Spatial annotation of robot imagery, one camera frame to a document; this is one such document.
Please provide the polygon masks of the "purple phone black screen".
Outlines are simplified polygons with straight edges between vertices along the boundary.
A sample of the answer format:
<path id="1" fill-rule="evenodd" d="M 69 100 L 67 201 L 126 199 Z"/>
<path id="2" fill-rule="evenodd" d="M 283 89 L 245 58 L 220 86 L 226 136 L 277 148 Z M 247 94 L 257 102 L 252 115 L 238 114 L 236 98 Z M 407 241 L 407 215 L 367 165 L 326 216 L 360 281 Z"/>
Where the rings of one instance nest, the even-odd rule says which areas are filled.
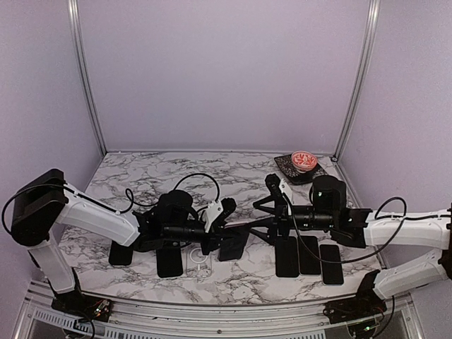
<path id="1" fill-rule="evenodd" d="M 247 231 L 232 231 L 227 233 L 222 238 L 218 260 L 220 262 L 239 260 L 244 253 L 244 247 L 248 238 L 249 233 Z"/>

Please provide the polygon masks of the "clear magsafe phone case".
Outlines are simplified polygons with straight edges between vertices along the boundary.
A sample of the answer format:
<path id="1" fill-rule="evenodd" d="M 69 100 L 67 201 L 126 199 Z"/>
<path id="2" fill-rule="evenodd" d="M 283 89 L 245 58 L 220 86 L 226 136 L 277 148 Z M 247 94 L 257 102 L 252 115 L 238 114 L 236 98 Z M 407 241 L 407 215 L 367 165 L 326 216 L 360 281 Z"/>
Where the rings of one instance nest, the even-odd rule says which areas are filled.
<path id="1" fill-rule="evenodd" d="M 212 258 L 210 255 L 203 255 L 199 246 L 187 248 L 185 275 L 188 278 L 208 278 L 212 272 Z"/>

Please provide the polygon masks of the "pink phone case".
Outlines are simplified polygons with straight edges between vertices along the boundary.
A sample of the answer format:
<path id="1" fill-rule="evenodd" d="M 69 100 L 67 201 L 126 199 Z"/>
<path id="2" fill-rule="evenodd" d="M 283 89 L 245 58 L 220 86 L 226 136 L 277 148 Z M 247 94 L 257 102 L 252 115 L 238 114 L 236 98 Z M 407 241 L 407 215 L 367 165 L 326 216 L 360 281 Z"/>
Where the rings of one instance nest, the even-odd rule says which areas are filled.
<path id="1" fill-rule="evenodd" d="M 238 221 L 234 221 L 234 222 L 228 222 L 225 224 L 224 229 L 231 229 L 234 227 L 243 227 L 248 225 L 251 222 L 251 220 L 238 220 Z"/>

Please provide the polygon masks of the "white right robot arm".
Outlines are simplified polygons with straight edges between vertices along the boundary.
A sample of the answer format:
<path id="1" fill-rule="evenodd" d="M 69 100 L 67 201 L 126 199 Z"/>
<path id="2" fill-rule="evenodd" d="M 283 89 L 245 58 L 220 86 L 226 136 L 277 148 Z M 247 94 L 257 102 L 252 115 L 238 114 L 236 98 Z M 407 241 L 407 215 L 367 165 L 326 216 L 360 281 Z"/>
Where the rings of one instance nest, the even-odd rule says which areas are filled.
<path id="1" fill-rule="evenodd" d="M 276 174 L 265 179 L 269 196 L 254 202 L 254 208 L 273 215 L 269 237 L 287 237 L 290 230 L 323 231 L 346 247 L 425 246 L 427 254 L 395 268 L 367 273 L 350 300 L 350 311 L 365 316 L 376 305 L 399 293 L 451 278 L 451 210 L 427 213 L 387 213 L 383 209 L 348 208 L 346 184 L 330 175 L 316 177 L 308 206 L 295 205 L 289 185 Z"/>

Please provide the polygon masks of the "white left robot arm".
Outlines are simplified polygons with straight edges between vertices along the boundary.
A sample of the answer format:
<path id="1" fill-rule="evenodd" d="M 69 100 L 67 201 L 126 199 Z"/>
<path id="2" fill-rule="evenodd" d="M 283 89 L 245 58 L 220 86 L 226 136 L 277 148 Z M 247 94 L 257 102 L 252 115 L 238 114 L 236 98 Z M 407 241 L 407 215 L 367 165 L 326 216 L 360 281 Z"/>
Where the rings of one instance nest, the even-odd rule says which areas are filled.
<path id="1" fill-rule="evenodd" d="M 148 205 L 144 213 L 132 208 L 118 210 L 69 184 L 61 170 L 51 169 L 5 202 L 1 220 L 12 206 L 11 224 L 4 224 L 4 229 L 27 248 L 63 305 L 74 314 L 84 314 L 89 299 L 53 238 L 53 226 L 75 227 L 109 239 L 113 266 L 129 265 L 135 252 L 156 251 L 163 256 L 181 243 L 199 243 L 208 255 L 220 248 L 226 219 L 237 205 L 230 198 L 216 198 L 196 210 L 193 202 L 189 193 L 173 189 Z"/>

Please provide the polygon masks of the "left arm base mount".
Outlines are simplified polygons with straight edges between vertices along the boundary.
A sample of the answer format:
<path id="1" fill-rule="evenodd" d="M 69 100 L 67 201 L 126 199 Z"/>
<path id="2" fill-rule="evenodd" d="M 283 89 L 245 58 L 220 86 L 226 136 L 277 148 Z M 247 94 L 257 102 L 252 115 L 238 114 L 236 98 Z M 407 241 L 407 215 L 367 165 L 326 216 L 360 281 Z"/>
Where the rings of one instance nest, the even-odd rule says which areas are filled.
<path id="1" fill-rule="evenodd" d="M 112 301 L 102 297 L 86 295 L 82 292 L 80 284 L 75 283 L 74 289 L 65 293 L 54 293 L 52 308 L 74 316 L 84 317 L 89 320 L 107 323 L 111 314 Z"/>

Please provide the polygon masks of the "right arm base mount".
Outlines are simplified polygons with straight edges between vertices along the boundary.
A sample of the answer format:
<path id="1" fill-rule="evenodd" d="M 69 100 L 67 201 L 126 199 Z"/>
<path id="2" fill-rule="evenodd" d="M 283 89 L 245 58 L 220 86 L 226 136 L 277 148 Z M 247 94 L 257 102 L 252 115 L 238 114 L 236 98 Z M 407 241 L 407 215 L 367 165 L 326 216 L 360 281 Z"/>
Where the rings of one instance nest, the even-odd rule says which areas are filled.
<path id="1" fill-rule="evenodd" d="M 380 270 L 367 273 L 361 281 L 354 297 L 333 300 L 325 303 L 323 315 L 331 324 L 352 321 L 384 313 L 387 310 L 386 299 L 375 291 L 375 279 Z"/>

